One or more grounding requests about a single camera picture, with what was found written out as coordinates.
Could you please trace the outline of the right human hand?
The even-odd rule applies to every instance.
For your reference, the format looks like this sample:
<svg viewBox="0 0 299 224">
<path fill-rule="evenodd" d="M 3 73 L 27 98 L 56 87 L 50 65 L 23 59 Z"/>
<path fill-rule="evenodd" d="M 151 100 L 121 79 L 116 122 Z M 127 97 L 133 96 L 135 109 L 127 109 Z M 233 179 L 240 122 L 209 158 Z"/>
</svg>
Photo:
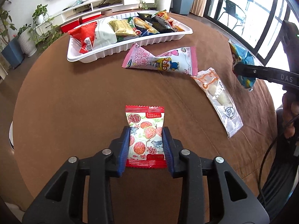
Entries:
<svg viewBox="0 0 299 224">
<path fill-rule="evenodd" d="M 282 98 L 283 105 L 283 125 L 286 126 L 291 119 L 298 115 L 298 101 L 294 94 L 287 92 Z M 294 123 L 290 123 L 288 127 L 285 128 L 284 136 L 288 139 L 293 137 L 295 134 Z"/>
</svg>

